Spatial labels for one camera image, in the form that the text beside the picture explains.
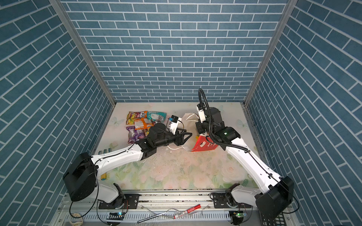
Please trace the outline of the red white paper bag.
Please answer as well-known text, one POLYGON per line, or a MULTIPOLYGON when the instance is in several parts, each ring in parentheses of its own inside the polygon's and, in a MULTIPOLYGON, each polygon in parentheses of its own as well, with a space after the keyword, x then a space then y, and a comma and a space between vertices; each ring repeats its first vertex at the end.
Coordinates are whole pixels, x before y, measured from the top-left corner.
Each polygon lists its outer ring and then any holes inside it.
POLYGON ((185 129, 192 133, 192 136, 181 146, 174 143, 168 145, 171 150, 183 149, 188 152, 212 151, 218 148, 217 144, 212 143, 211 139, 206 139, 206 135, 200 135, 197 131, 196 122, 198 116, 195 113, 185 113, 181 118, 183 124, 179 122, 178 129, 185 129))

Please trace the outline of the teal red snack packet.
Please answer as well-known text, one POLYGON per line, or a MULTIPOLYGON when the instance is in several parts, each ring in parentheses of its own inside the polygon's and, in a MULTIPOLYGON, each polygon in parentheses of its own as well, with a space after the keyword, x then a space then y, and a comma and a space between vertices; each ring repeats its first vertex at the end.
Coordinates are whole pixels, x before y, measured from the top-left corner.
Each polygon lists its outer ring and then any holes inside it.
POLYGON ((155 123, 163 123, 167 117, 167 113, 165 112, 157 112, 157 111, 148 111, 147 118, 155 123))

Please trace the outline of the purple snack packet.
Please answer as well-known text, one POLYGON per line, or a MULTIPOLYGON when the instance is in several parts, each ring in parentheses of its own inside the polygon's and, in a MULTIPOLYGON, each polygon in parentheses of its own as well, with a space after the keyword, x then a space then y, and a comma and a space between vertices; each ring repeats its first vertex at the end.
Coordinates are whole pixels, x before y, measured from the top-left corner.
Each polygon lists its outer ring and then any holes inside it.
POLYGON ((136 130, 134 126, 126 127, 128 131, 128 144, 134 144, 146 137, 145 130, 136 130))

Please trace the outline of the orange fruit candy packet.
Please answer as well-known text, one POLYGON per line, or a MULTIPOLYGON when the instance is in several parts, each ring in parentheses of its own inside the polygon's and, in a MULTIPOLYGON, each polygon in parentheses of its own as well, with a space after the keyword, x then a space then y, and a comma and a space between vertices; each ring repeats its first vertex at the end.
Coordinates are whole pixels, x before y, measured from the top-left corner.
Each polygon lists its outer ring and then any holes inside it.
POLYGON ((144 132, 145 136, 148 136, 148 134, 150 133, 150 129, 144 129, 143 132, 144 132))

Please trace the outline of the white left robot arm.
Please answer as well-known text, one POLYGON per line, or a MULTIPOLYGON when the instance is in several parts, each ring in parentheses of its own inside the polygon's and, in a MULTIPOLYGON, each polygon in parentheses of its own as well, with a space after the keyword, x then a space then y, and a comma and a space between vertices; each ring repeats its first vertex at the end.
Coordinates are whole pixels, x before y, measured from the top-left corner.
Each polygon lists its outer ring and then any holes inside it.
POLYGON ((182 146, 192 136, 185 129, 168 131, 162 123, 150 128, 147 137, 128 147, 104 154, 79 154, 66 170, 63 181, 73 202, 94 197, 106 203, 121 200, 118 185, 109 186, 101 182, 101 175, 128 163, 147 159, 156 153, 158 147, 171 143, 182 146))

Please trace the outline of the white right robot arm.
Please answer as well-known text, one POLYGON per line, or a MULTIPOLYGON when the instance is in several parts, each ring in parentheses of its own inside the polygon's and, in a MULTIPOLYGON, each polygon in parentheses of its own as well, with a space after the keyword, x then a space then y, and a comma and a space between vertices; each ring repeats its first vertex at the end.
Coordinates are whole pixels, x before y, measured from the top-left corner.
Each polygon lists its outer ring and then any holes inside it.
POLYGON ((231 207, 241 203, 256 206, 268 219, 281 214, 293 201, 294 181, 281 177, 254 154, 240 134, 232 127, 209 130, 207 122, 197 122, 199 134, 216 132, 213 142, 235 158, 255 181, 257 188, 242 186, 238 183, 225 191, 225 199, 231 207))

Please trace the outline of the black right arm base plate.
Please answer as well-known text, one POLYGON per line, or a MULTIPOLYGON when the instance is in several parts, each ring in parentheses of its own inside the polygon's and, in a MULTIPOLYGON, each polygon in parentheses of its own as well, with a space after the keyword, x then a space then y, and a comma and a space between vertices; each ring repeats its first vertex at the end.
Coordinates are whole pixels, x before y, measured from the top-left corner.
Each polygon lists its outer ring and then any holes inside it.
POLYGON ((234 201, 229 201, 226 196, 225 193, 215 193, 212 192, 209 194, 210 199, 213 202, 214 208, 215 209, 226 209, 226 208, 232 208, 232 209, 237 209, 237 208, 251 208, 251 205, 245 204, 245 203, 236 203, 234 201))

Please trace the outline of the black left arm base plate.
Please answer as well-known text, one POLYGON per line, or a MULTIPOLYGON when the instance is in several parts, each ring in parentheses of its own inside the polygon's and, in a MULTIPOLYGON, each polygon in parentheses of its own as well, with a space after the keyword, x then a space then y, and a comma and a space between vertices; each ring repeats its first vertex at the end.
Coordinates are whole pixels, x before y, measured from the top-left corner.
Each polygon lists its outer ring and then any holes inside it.
POLYGON ((139 194, 125 194, 119 195, 114 201, 100 202, 99 209, 101 210, 114 210, 114 209, 137 209, 139 194))

